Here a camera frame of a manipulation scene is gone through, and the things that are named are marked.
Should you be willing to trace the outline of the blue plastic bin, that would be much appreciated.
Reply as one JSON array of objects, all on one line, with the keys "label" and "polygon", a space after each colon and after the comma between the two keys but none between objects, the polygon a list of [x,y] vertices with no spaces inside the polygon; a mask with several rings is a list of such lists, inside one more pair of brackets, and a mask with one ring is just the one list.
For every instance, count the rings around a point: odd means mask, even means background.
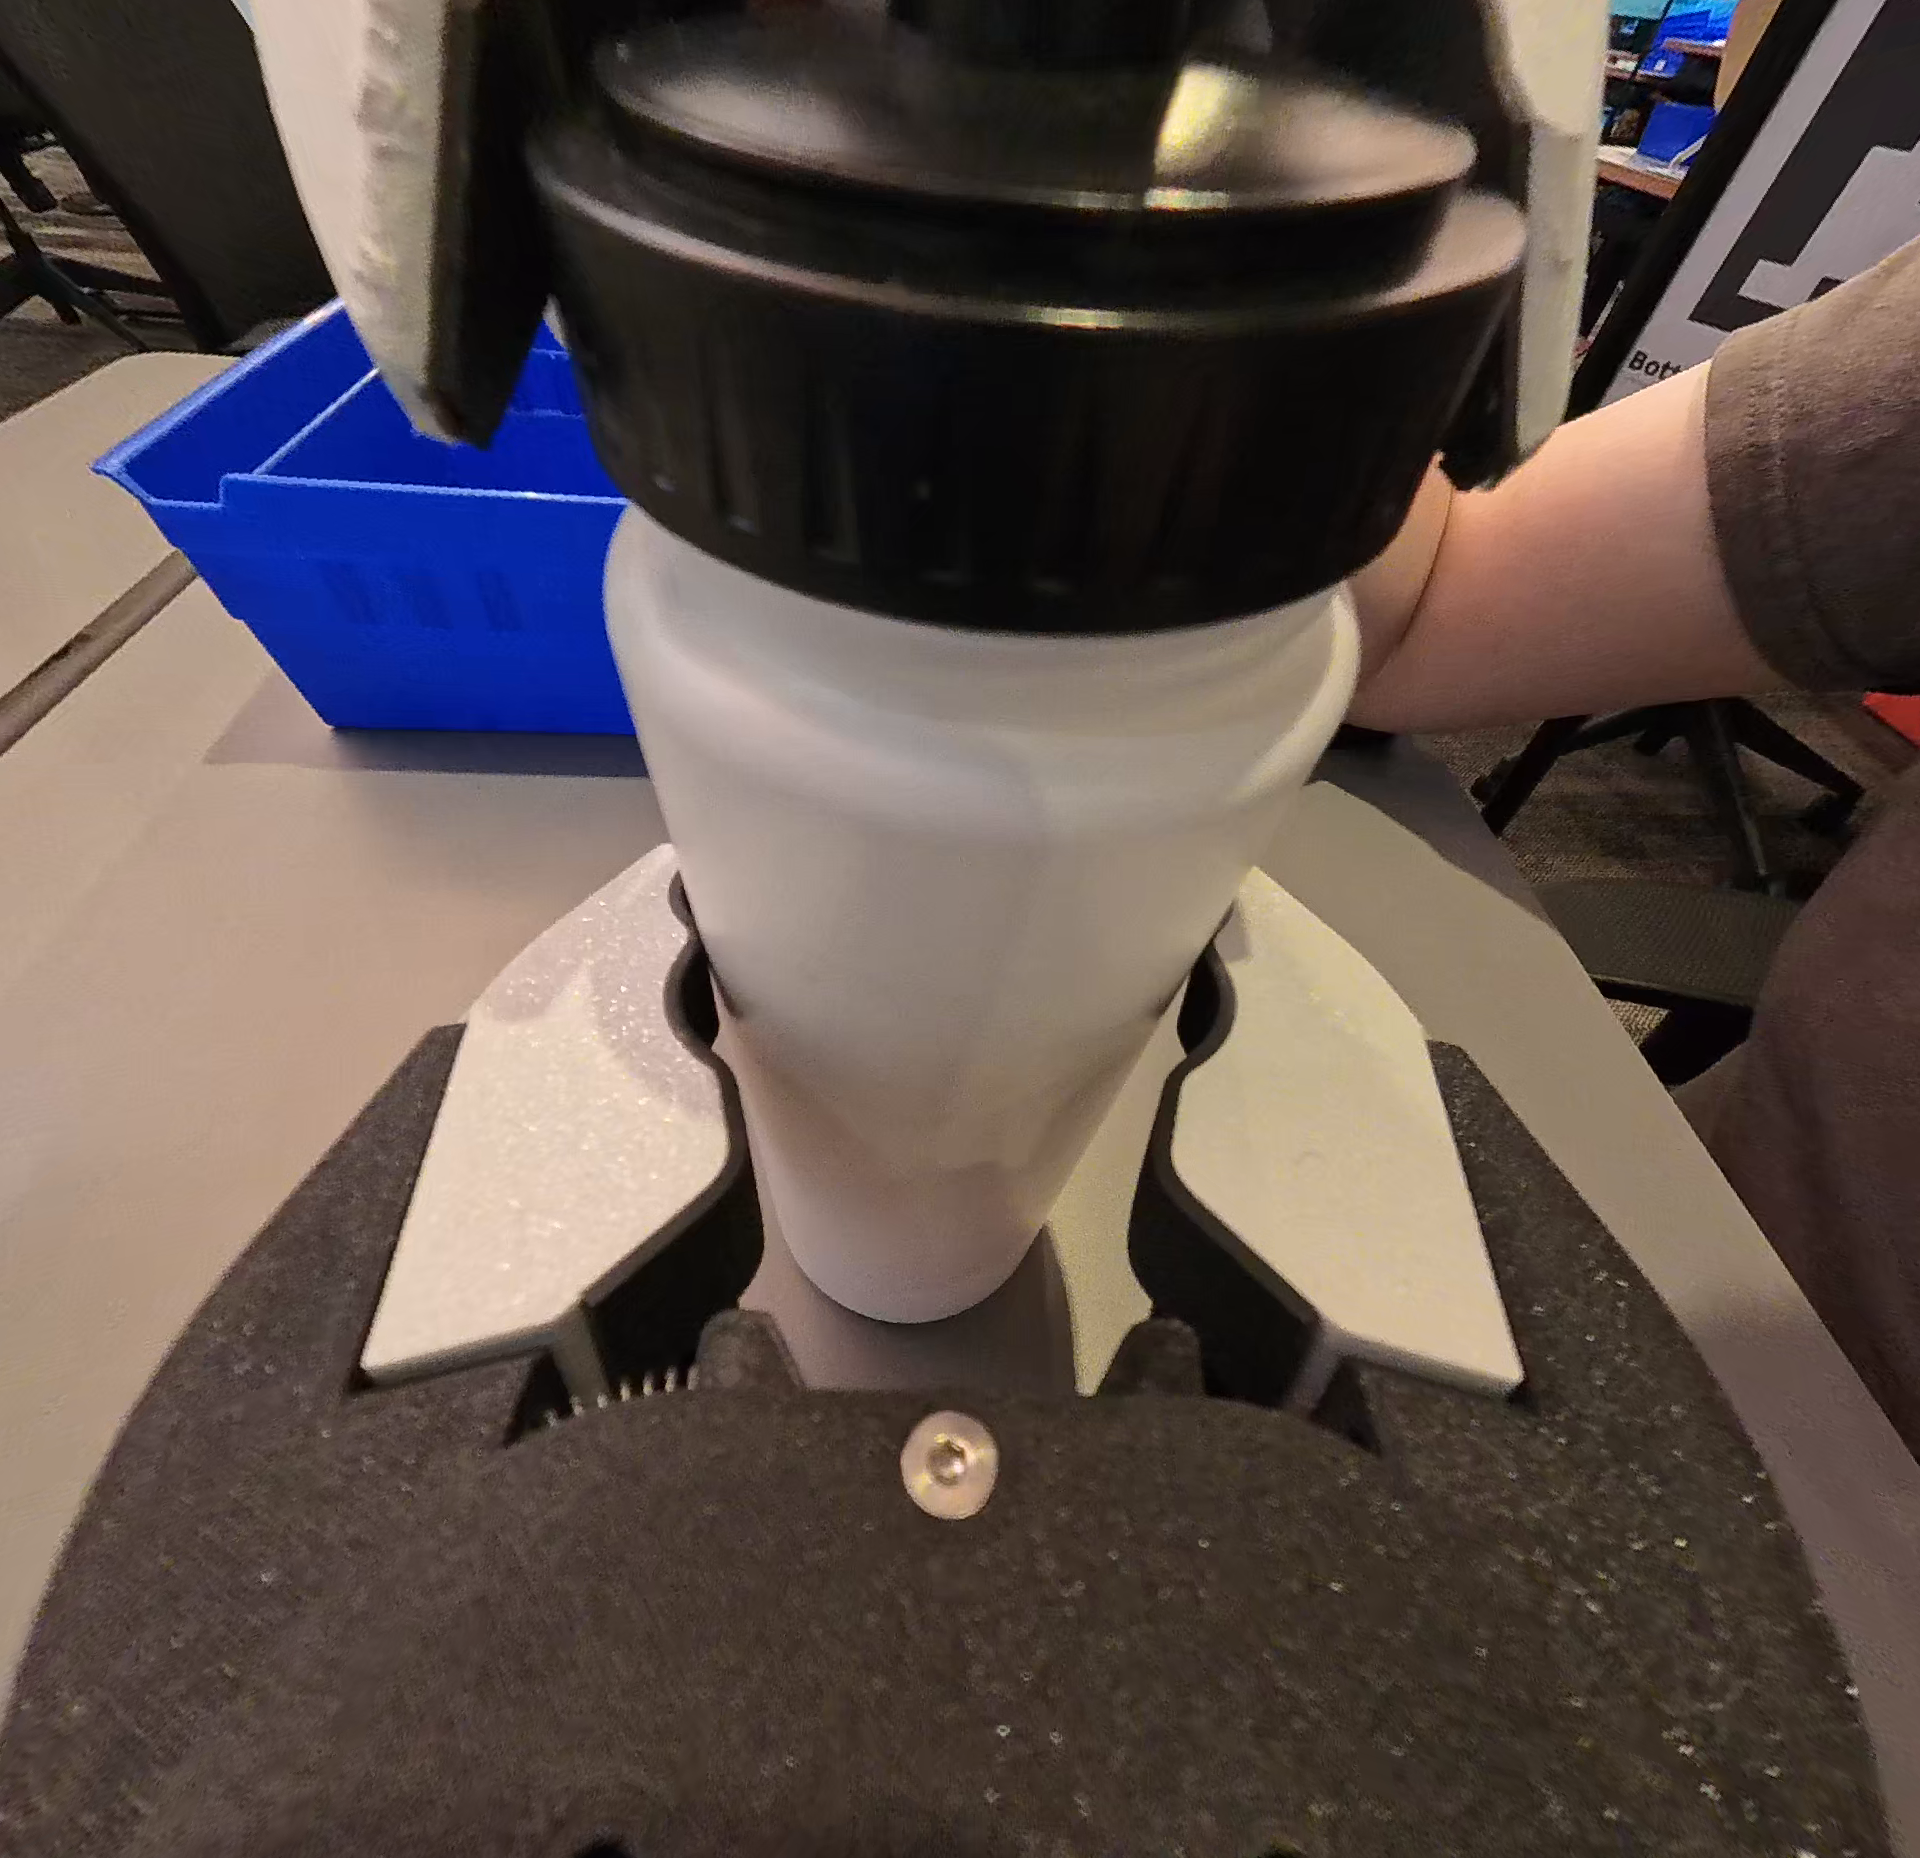
[{"label": "blue plastic bin", "polygon": [[484,450],[415,430],[328,300],[91,467],[328,727],[632,740],[603,629],[625,500],[552,327]]}]

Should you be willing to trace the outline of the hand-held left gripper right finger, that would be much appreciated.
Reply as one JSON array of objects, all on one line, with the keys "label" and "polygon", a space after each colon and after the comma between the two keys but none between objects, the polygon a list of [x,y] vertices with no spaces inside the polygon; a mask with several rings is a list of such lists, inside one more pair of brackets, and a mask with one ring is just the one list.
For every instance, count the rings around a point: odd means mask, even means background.
[{"label": "hand-held left gripper right finger", "polygon": [[1251,869],[1174,1006],[1137,1166],[1137,1285],[1203,1391],[1318,1401],[1343,1364],[1505,1399],[1523,1359],[1405,997]]}]

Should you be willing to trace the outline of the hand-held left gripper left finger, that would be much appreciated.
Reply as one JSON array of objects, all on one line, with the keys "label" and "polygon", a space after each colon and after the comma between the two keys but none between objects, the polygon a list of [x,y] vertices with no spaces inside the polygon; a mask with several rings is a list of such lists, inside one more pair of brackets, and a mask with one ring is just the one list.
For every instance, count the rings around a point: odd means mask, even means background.
[{"label": "hand-held left gripper left finger", "polygon": [[364,1373],[541,1358],[559,1386],[672,1386],[756,1257],[707,948],[654,847],[463,1012]]}]

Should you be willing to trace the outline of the framed marker sign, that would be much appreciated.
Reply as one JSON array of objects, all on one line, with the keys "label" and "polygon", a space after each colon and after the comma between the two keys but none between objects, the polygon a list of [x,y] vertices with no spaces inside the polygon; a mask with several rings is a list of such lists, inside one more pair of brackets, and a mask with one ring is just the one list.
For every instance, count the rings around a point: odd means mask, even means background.
[{"label": "framed marker sign", "polygon": [[1595,184],[1566,419],[1874,269],[1915,194],[1920,0],[1781,0],[1673,198]]}]

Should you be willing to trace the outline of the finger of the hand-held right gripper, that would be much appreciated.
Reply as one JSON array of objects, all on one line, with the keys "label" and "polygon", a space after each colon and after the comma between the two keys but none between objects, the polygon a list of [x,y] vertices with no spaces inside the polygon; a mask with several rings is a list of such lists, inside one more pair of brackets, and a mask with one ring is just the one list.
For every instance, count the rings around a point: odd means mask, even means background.
[{"label": "finger of the hand-held right gripper", "polygon": [[1523,265],[1454,413],[1446,475],[1491,486],[1566,419],[1598,184],[1606,0],[1469,0],[1472,183],[1523,213]]},{"label": "finger of the hand-held right gripper", "polygon": [[487,448],[541,336],[559,0],[252,0],[323,273],[402,419]]}]

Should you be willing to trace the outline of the shelf with blue boxes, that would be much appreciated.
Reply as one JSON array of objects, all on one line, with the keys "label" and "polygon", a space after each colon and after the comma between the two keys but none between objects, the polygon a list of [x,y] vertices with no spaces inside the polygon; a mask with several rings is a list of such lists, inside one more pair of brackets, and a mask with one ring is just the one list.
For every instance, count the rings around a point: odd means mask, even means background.
[{"label": "shelf with blue boxes", "polygon": [[1598,184],[1673,198],[1781,0],[1613,0]]}]

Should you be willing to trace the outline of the person's right forearm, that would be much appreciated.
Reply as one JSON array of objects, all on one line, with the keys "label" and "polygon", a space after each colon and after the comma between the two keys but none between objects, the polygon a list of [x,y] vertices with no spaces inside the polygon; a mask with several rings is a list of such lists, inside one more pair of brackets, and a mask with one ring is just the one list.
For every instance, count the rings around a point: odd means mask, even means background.
[{"label": "person's right forearm", "polygon": [[1425,467],[1352,582],[1348,724],[1461,733],[1788,688],[1746,643],[1704,486],[1704,367],[1595,408],[1496,486]]}]

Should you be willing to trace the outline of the white plastic bottle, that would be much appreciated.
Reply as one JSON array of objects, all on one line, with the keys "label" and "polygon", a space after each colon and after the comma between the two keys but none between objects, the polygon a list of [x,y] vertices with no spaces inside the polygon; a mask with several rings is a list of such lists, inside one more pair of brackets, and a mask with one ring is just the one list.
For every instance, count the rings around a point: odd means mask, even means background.
[{"label": "white plastic bottle", "polygon": [[1348,592],[958,631],[625,508],[603,619],[790,1257],[885,1325],[982,1307],[1343,722]]}]

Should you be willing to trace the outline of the black bottle lid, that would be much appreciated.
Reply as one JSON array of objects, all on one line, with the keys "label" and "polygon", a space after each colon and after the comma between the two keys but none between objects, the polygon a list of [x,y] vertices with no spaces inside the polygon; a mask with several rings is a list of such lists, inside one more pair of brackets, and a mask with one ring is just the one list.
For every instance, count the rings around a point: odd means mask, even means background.
[{"label": "black bottle lid", "polygon": [[559,0],[530,141],[615,486],[804,597],[1230,622],[1518,462],[1491,0]]}]

